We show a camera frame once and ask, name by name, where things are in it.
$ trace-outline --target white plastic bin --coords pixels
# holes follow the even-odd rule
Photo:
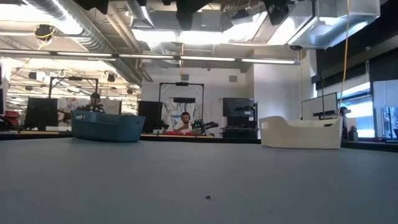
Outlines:
[[[263,146],[296,149],[339,149],[342,126],[341,118],[286,121],[283,117],[271,116],[259,122]]]

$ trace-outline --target blue plastic bin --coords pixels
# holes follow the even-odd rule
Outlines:
[[[72,110],[72,135],[96,141],[138,141],[145,117]]]

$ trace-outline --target gray table surface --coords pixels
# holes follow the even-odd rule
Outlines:
[[[0,223],[396,224],[398,154],[0,141]]]

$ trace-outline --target computer screen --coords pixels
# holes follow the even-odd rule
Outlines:
[[[57,99],[29,98],[27,102],[25,128],[45,131],[46,126],[58,126]]]
[[[154,101],[138,101],[138,116],[145,118],[143,133],[152,133],[155,129],[155,124],[162,116],[162,102]]]
[[[223,116],[253,117],[253,104],[250,98],[223,98]]]
[[[0,89],[0,114],[4,114],[4,101],[3,101],[2,89]]]

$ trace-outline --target window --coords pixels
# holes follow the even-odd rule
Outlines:
[[[398,108],[384,108],[383,114],[383,127],[384,137],[386,139],[397,139],[398,134]]]
[[[360,138],[374,138],[373,102],[370,95],[370,83],[364,83],[343,91],[342,106],[351,110],[347,118],[354,118]]]
[[[356,119],[356,129],[360,138],[374,138],[373,103],[370,95],[343,100],[342,106],[351,110],[347,118]]]

